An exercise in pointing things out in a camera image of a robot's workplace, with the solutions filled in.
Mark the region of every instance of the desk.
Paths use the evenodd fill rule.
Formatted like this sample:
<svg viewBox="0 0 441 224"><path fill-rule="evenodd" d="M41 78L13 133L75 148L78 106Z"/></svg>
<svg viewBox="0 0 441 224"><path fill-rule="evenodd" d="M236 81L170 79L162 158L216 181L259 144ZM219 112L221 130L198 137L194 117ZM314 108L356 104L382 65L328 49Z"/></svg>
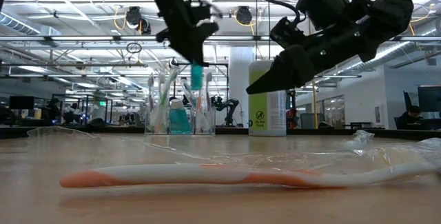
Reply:
<svg viewBox="0 0 441 224"><path fill-rule="evenodd" d="M170 160L163 154L140 157L142 134L105 135L75 145L72 137L0 141L0 223L389 223L440 222L441 180L423 176L408 183L350 190L293 190L274 186L167 185L89 190L60 188L71 172L102 165ZM198 156L290 153L372 147L343 142L350 136L161 137L145 141Z"/></svg>
<svg viewBox="0 0 441 224"><path fill-rule="evenodd" d="M352 130L354 129L362 129L362 128L370 128L372 123L370 122L353 122L349 125L343 125L343 127L350 127Z"/></svg>

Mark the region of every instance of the toothbrush head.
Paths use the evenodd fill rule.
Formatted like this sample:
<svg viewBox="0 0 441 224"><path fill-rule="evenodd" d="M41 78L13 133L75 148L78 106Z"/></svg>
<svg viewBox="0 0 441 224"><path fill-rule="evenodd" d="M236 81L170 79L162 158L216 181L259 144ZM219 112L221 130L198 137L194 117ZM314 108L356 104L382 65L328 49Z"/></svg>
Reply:
<svg viewBox="0 0 441 224"><path fill-rule="evenodd" d="M163 73L159 74L159 83L165 83L165 74Z"/></svg>
<svg viewBox="0 0 441 224"><path fill-rule="evenodd" d="M208 72L207 75L205 75L205 81L211 82L213 80L213 74L211 72Z"/></svg>
<svg viewBox="0 0 441 224"><path fill-rule="evenodd" d="M153 85L154 85L154 77L153 77L153 74L150 75L149 80L148 80L148 82L147 82L147 85L148 85L149 87L153 87Z"/></svg>

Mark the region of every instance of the computer monitor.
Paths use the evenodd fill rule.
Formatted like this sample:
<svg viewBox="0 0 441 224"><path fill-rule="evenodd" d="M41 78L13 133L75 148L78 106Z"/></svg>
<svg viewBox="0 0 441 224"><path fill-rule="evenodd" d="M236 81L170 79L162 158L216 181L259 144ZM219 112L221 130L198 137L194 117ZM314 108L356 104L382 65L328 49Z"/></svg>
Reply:
<svg viewBox="0 0 441 224"><path fill-rule="evenodd" d="M441 86L418 87L421 112L441 112Z"/></svg>
<svg viewBox="0 0 441 224"><path fill-rule="evenodd" d="M11 110L33 110L35 98L33 96L9 96Z"/></svg>

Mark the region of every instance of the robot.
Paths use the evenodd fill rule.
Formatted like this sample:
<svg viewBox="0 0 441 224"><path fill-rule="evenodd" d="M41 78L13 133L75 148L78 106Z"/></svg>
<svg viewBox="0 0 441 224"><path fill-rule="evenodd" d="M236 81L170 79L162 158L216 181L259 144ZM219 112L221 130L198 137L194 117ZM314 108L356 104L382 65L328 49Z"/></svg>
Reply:
<svg viewBox="0 0 441 224"><path fill-rule="evenodd" d="M237 99L230 99L226 102L222 102L222 97L215 97L212 96L212 105L216 108L217 111L222 111L225 108L228 109L227 117L225 117L225 127L226 128L243 128L242 123L237 123L235 126L233 123L233 114L236 107L239 105L239 100Z"/></svg>
<svg viewBox="0 0 441 224"><path fill-rule="evenodd" d="M270 38L284 48L271 69L247 88L248 94L288 90L304 86L315 75L353 56L367 62L376 56L378 46L407 29L413 12L412 0L299 0L296 7L277 0L296 13L294 21L282 18L271 30ZM196 25L210 18L209 3L198 6L184 0L155 0L168 28L156 35L168 39L189 62L206 66L203 41L215 31L214 22ZM305 36L297 25L311 20L315 34Z"/></svg>

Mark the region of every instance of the white pillar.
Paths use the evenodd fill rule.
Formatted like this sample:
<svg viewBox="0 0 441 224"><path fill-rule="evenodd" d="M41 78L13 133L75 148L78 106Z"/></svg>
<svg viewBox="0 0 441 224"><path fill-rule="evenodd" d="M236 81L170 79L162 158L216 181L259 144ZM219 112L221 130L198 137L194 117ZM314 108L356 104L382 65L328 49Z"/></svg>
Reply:
<svg viewBox="0 0 441 224"><path fill-rule="evenodd" d="M254 48L231 48L229 55L229 98L238 99L242 105L243 117L240 117L240 106L234 111L233 117L238 123L248 128L248 94L249 70L248 67L254 62L256 56Z"/></svg>

